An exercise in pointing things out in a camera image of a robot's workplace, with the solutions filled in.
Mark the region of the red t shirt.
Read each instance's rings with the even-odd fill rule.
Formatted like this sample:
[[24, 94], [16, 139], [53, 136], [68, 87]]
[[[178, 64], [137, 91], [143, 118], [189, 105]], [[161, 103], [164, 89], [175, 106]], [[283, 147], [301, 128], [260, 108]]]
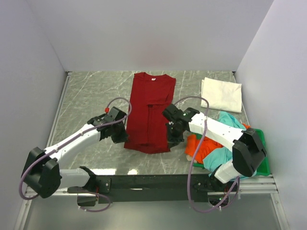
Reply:
[[166, 74], [134, 74], [130, 103], [132, 112], [127, 121], [128, 141], [124, 148], [147, 154], [169, 152], [166, 134], [167, 119], [162, 112], [172, 103], [176, 79]]

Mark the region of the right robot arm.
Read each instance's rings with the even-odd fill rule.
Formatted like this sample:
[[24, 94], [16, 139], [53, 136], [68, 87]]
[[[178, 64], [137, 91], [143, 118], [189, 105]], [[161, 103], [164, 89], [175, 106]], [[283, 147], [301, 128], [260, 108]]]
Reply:
[[252, 128], [240, 129], [226, 125], [204, 113], [187, 108], [178, 109], [169, 105], [163, 112], [167, 119], [167, 142], [172, 148], [183, 142], [183, 133], [191, 132], [186, 153], [191, 163], [203, 163], [209, 168], [209, 159], [214, 150], [227, 150], [232, 156], [226, 162], [214, 166], [210, 171], [206, 187], [211, 191], [222, 191], [227, 183], [240, 177], [252, 177], [266, 157], [266, 149]]

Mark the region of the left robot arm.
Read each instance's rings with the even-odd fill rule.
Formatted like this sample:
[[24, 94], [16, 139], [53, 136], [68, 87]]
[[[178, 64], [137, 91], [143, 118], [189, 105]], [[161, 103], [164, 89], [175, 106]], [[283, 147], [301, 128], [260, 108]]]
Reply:
[[124, 120], [128, 114], [112, 107], [107, 113], [96, 116], [77, 132], [63, 141], [40, 149], [32, 149], [24, 165], [21, 182], [26, 183], [38, 196], [48, 198], [60, 188], [79, 187], [84, 192], [96, 190], [96, 174], [85, 166], [74, 170], [64, 169], [72, 158], [87, 147], [111, 138], [114, 143], [127, 141]]

